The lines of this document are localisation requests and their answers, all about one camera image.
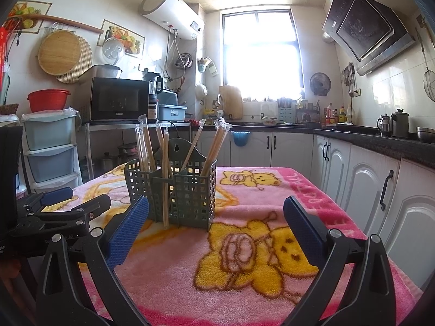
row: green plastic basket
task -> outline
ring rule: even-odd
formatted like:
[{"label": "green plastic basket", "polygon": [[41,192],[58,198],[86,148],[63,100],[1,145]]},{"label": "green plastic basket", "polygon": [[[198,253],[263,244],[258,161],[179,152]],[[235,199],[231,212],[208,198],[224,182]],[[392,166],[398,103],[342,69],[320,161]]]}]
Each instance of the green plastic basket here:
[{"label": "green plastic basket", "polygon": [[157,171],[142,172],[139,160],[134,159],[125,165],[125,182],[130,202],[135,202],[140,195],[148,198],[148,217],[156,222],[163,221],[162,184],[168,183],[169,223],[208,231],[215,216],[216,161],[208,176],[200,176],[206,157],[195,148],[188,165],[181,171],[190,146],[191,143],[185,139],[169,140],[168,154],[173,178],[162,178],[162,152],[159,149],[154,155]]}]

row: table leg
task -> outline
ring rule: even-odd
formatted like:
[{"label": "table leg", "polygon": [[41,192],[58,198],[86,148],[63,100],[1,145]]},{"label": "table leg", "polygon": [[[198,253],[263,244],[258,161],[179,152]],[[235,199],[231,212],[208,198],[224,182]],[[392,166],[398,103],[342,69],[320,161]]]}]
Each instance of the table leg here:
[{"label": "table leg", "polygon": [[92,166],[92,154],[91,154],[91,132],[89,124],[84,124],[84,131],[86,136],[86,164],[88,165],[89,180],[94,179],[94,167]]}]

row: window frame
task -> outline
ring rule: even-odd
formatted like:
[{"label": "window frame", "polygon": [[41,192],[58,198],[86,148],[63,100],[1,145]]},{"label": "window frame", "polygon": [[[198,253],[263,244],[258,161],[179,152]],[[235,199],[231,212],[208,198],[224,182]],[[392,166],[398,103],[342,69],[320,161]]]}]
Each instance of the window frame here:
[{"label": "window frame", "polygon": [[[237,15],[248,15],[248,14],[255,14],[255,19],[258,23],[258,14],[263,12],[279,12],[279,13],[288,13],[290,15],[291,24],[293,25],[294,29],[294,35],[295,40],[292,42],[271,42],[271,44],[283,44],[283,45],[293,45],[296,49],[297,56],[298,56],[298,64],[299,64],[299,85],[302,89],[305,89],[304,87],[304,75],[302,71],[302,58],[301,58],[301,49],[299,47],[299,38],[297,37],[297,31],[296,31],[296,25],[294,23],[293,13],[291,12],[291,8],[289,9],[267,9],[267,10],[254,10],[254,11],[243,11],[243,12],[236,12],[236,13],[227,13],[222,15],[222,67],[223,67],[223,85],[228,85],[227,80],[227,66],[226,66],[226,56],[227,56],[227,49],[229,45],[225,44],[225,18],[226,17],[232,17]],[[305,99],[305,90],[301,91],[302,98]]]}]

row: strainer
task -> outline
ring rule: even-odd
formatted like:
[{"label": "strainer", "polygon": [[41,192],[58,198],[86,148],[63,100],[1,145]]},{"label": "strainer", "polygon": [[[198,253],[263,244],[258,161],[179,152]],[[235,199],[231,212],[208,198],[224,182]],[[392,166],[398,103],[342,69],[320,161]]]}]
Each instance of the strainer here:
[{"label": "strainer", "polygon": [[435,102],[435,72],[430,71],[428,67],[428,62],[426,60],[426,54],[425,54],[425,48],[423,47],[423,42],[421,41],[421,36],[418,33],[417,28],[415,29],[417,32],[418,41],[421,45],[421,52],[423,53],[423,57],[425,58],[425,64],[426,64],[426,72],[423,76],[423,85],[425,87],[425,92],[428,95],[429,99],[433,102]]}]

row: wooden cutting board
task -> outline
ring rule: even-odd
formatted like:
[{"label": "wooden cutting board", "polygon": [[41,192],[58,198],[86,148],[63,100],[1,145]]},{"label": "wooden cutting board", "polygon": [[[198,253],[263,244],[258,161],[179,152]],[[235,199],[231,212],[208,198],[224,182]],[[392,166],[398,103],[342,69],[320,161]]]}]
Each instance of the wooden cutting board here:
[{"label": "wooden cutting board", "polygon": [[223,97],[224,117],[241,119],[243,117],[243,101],[240,89],[235,86],[219,86],[219,93]]},{"label": "wooden cutting board", "polygon": [[79,62],[79,39],[67,31],[51,33],[41,44],[38,52],[39,66],[53,76],[64,75]]},{"label": "wooden cutting board", "polygon": [[75,83],[78,81],[79,76],[82,75],[92,66],[92,49],[88,42],[77,36],[81,48],[81,56],[79,62],[65,75],[56,77],[62,83]]}]

